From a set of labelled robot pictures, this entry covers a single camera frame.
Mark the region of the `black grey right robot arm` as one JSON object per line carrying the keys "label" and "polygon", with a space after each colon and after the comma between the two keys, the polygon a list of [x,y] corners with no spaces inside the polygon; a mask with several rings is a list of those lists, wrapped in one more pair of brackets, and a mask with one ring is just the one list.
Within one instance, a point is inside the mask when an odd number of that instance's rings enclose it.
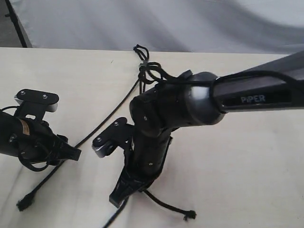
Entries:
{"label": "black grey right robot arm", "polygon": [[134,125],[124,139],[124,167],[109,200],[119,207],[135,192],[147,191],[162,172],[171,133],[181,127],[214,125],[229,112],[303,106],[303,52],[227,76],[186,71],[159,82],[130,102]]}

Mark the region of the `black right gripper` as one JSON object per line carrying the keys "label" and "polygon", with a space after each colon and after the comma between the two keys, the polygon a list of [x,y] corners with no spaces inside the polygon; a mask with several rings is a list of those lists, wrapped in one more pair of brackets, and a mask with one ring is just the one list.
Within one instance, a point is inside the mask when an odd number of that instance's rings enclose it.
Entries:
{"label": "black right gripper", "polygon": [[109,196],[116,208],[138,190],[147,189],[160,176],[171,141],[171,129],[165,129],[157,137],[135,131],[127,165]]}

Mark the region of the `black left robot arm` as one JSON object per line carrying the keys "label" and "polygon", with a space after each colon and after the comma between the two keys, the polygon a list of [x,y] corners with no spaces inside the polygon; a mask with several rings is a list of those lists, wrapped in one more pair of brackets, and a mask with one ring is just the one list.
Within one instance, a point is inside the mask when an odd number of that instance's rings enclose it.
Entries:
{"label": "black left robot arm", "polygon": [[50,165],[63,160],[78,161],[81,150],[68,144],[68,139],[55,135],[48,123],[17,118],[0,113],[0,153],[17,157],[24,163],[46,162]]}

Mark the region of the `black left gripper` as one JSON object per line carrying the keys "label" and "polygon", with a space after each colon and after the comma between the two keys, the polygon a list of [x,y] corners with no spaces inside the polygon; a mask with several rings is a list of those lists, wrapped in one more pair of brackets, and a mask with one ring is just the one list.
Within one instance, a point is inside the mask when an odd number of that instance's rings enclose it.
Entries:
{"label": "black left gripper", "polygon": [[7,155],[18,158],[24,166],[78,161],[80,154],[80,149],[70,146],[66,136],[54,134],[47,123],[7,116]]}

